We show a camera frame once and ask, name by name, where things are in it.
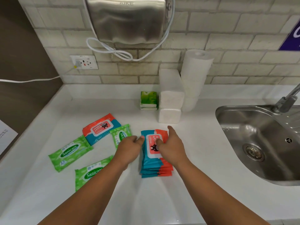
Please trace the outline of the person's right hand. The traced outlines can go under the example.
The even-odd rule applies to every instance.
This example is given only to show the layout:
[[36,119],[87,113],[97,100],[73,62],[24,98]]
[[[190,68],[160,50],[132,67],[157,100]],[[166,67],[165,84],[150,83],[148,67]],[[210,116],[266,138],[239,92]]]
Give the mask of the person's right hand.
[[185,152],[184,144],[178,135],[177,140],[174,142],[166,141],[164,143],[161,139],[157,139],[156,145],[162,157],[174,167],[189,160]]

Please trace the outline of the person's left hand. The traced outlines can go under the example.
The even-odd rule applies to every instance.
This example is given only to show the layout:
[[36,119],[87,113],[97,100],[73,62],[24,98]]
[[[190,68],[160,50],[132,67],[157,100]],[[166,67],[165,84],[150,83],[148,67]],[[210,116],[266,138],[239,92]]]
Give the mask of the person's left hand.
[[111,160],[113,164],[118,165],[122,170],[126,170],[128,165],[137,159],[140,151],[130,148],[130,137],[124,138],[118,145],[117,151]]

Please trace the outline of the red blue wipes packet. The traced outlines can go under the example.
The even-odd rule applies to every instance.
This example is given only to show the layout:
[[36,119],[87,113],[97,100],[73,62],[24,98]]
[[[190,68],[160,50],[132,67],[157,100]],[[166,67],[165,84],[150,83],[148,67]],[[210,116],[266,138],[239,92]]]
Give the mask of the red blue wipes packet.
[[99,140],[107,136],[111,130],[121,127],[115,117],[109,113],[106,116],[88,124],[82,129],[82,133],[88,143],[93,146]]
[[160,139],[165,142],[168,139],[168,131],[160,129],[143,130],[141,131],[141,135],[145,138],[142,147],[142,168],[160,169],[163,166],[163,161],[156,140]]

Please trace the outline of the person's left forearm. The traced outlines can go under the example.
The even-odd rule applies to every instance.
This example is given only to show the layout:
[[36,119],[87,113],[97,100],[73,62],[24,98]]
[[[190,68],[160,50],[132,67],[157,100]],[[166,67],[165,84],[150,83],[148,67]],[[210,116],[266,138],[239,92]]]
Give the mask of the person's left forearm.
[[98,225],[121,174],[132,161],[115,156],[37,225]]

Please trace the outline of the person's right forearm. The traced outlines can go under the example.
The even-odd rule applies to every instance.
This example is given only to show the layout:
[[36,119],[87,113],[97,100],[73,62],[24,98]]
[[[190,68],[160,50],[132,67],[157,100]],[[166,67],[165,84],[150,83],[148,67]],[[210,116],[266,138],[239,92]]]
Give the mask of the person's right forearm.
[[172,161],[207,225],[270,225],[188,159]]

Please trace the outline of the small white tissue pack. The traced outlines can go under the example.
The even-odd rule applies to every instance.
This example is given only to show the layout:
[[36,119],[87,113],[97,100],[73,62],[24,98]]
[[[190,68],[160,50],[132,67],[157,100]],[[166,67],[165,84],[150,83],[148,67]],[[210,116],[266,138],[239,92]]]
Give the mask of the small white tissue pack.
[[159,109],[158,122],[162,124],[178,124],[182,111],[180,109]]

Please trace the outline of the small green wipes packet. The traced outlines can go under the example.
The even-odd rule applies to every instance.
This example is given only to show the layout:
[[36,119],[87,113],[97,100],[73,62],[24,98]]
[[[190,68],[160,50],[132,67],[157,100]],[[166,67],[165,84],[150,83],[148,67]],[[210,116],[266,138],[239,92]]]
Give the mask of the small green wipes packet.
[[129,124],[126,124],[126,125],[123,125],[121,127],[110,130],[110,134],[113,138],[113,142],[114,142],[114,145],[115,145],[116,149],[118,148],[119,143],[124,138],[126,138],[128,136],[132,136],[132,132],[131,132]]

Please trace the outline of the pile of red blue wipes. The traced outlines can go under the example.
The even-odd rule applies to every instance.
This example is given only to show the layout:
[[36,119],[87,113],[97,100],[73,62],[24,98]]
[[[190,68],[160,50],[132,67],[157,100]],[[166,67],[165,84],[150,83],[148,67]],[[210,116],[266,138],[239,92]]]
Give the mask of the pile of red blue wipes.
[[150,177],[167,177],[172,176],[173,166],[164,158],[148,158],[147,155],[142,157],[140,174],[142,178]]

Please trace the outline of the green tissue box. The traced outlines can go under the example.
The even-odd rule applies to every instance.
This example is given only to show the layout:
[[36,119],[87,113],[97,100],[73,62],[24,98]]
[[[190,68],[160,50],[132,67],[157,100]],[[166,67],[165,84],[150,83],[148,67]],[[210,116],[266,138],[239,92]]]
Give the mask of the green tissue box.
[[141,91],[140,109],[156,111],[158,109],[158,95],[155,91]]

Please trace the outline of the large white tissue pack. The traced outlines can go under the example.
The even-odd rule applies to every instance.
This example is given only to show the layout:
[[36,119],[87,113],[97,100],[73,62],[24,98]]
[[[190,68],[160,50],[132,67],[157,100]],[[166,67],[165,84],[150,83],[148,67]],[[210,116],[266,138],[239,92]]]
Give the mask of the large white tissue pack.
[[159,107],[162,109],[181,109],[185,91],[179,71],[176,69],[160,69],[159,86]]

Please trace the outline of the large green wipes packet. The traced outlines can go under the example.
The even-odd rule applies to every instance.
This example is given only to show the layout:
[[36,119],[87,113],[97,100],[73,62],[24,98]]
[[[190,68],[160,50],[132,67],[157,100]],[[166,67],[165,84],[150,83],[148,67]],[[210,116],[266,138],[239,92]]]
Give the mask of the large green wipes packet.
[[88,143],[86,138],[81,135],[71,143],[48,155],[54,169],[61,172],[71,163],[93,150],[94,148]]
[[89,166],[75,170],[75,191],[77,192],[87,181],[103,169],[114,157],[111,155]]

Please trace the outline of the white paper towel roll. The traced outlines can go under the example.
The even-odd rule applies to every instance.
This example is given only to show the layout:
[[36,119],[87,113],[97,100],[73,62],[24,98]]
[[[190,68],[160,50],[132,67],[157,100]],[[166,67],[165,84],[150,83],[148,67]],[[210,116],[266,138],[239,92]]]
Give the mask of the white paper towel roll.
[[204,50],[186,51],[180,73],[185,90],[182,112],[189,112],[196,106],[213,60],[212,54]]

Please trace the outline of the metal sink drain strainer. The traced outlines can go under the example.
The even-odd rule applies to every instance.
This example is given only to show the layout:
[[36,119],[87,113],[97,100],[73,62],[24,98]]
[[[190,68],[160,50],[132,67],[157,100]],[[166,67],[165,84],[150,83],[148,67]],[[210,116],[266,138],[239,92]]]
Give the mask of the metal sink drain strainer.
[[263,162],[265,160],[265,154],[263,151],[254,144],[243,144],[242,149],[244,153],[254,161]]

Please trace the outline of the stainless steel sink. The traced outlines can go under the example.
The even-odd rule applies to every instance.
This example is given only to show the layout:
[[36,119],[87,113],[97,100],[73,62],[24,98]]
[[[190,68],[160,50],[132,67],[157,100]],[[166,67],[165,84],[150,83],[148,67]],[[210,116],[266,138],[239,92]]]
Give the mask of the stainless steel sink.
[[[221,106],[216,119],[238,159],[258,177],[281,186],[300,186],[300,105],[284,114],[270,105]],[[243,144],[254,144],[263,162],[250,159]]]

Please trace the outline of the chrome faucet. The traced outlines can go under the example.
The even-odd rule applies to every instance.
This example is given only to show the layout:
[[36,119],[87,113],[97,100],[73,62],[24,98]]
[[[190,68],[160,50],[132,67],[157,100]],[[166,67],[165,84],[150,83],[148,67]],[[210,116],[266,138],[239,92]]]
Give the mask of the chrome faucet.
[[287,113],[297,101],[297,94],[300,92],[300,83],[285,97],[282,97],[271,107],[272,112],[282,114]]

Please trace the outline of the stainless steel hand dryer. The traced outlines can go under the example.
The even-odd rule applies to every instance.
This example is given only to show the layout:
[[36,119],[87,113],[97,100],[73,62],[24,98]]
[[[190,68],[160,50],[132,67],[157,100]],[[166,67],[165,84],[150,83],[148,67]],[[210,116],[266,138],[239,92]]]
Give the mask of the stainless steel hand dryer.
[[95,38],[103,43],[158,44],[175,0],[83,0]]

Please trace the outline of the white paper sheet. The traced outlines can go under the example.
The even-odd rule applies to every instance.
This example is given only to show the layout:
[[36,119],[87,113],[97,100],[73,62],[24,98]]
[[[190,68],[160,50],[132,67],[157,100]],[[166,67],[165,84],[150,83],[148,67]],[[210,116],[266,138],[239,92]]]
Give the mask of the white paper sheet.
[[18,133],[0,120],[0,155],[10,143],[18,136]]

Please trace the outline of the purple sign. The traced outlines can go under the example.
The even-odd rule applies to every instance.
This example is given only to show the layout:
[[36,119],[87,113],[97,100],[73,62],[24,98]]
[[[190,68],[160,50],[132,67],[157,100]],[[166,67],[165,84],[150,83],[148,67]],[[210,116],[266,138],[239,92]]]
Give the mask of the purple sign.
[[293,30],[289,33],[278,50],[300,52],[300,20],[294,26]]

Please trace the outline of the white wall socket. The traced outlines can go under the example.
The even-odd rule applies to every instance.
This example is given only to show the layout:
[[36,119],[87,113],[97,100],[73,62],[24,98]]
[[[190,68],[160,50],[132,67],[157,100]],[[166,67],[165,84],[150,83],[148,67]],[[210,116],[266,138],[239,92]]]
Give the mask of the white wall socket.
[[81,69],[77,69],[77,70],[98,70],[99,69],[94,55],[70,55],[70,58],[73,62],[73,66],[74,66],[75,59],[81,60],[82,67]]

